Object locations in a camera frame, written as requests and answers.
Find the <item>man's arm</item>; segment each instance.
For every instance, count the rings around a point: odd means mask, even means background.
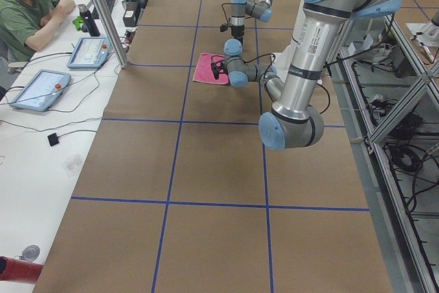
[[[51,42],[61,23],[74,8],[73,0],[60,0],[56,8],[41,19],[41,29],[27,38],[25,44],[34,51],[41,51]]]

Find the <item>white table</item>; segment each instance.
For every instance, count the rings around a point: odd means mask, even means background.
[[[88,3],[89,0],[75,0]],[[125,33],[123,25],[122,0],[117,0],[112,11],[117,31]],[[73,51],[84,32],[77,32],[72,20],[79,14],[74,9],[61,25],[51,44],[34,58],[64,51]],[[101,36],[105,30],[97,20]],[[35,60],[25,68],[13,86],[24,86],[40,69],[69,72],[72,82],[89,76],[78,84],[66,89],[53,109],[71,110],[97,85],[99,88],[89,95],[71,113],[13,110],[8,105],[0,105],[0,119],[14,124],[45,130],[63,126],[67,123],[100,118],[108,103],[117,74],[120,71],[116,56],[111,56],[97,72],[72,71],[66,66],[69,56],[53,56]],[[9,100],[19,92],[9,92]],[[57,135],[74,130],[94,130],[100,120],[65,126],[47,132],[33,132],[5,123],[0,123],[0,255],[14,257],[32,244],[38,245],[41,254],[36,263],[44,263],[60,225],[73,188],[78,179],[82,164],[88,154],[95,136],[94,132],[75,132],[60,138],[60,144],[51,147],[47,135]],[[0,281],[0,293],[28,293],[34,286],[30,284]]]

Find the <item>red fire extinguisher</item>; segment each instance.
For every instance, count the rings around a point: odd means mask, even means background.
[[[0,281],[35,284],[42,269],[42,264],[0,257]]]

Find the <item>pink cloth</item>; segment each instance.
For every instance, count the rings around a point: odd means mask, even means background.
[[[216,54],[201,53],[200,58],[198,58],[197,67],[195,68],[195,73],[193,74],[192,80],[194,82],[205,82],[207,84],[228,84],[227,75],[220,74],[219,79],[216,80],[215,77],[213,77],[213,72],[211,69],[211,62],[217,62],[219,60],[222,60],[223,58],[223,56],[219,56]]]

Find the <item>green t-shirt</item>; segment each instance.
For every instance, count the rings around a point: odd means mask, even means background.
[[[0,36],[18,61],[28,61],[35,53],[25,44],[40,26],[40,20],[60,0],[35,0],[33,6],[21,0],[0,0]]]

